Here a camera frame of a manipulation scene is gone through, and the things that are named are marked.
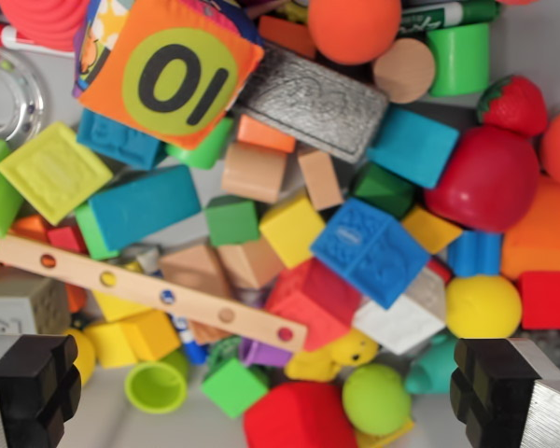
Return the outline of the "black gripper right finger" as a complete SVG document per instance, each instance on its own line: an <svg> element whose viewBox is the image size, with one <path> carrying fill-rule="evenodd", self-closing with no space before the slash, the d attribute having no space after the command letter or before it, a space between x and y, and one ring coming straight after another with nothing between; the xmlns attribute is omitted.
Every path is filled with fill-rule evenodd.
<svg viewBox="0 0 560 448"><path fill-rule="evenodd" d="M460 339L450 401L473 447L560 447L560 370L526 338Z"/></svg>

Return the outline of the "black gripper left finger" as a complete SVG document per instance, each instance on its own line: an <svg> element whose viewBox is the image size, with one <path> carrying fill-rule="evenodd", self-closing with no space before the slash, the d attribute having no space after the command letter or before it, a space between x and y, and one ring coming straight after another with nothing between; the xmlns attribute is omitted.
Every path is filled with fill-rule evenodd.
<svg viewBox="0 0 560 448"><path fill-rule="evenodd" d="M0 335L0 447L56 447L76 413L73 337Z"/></svg>

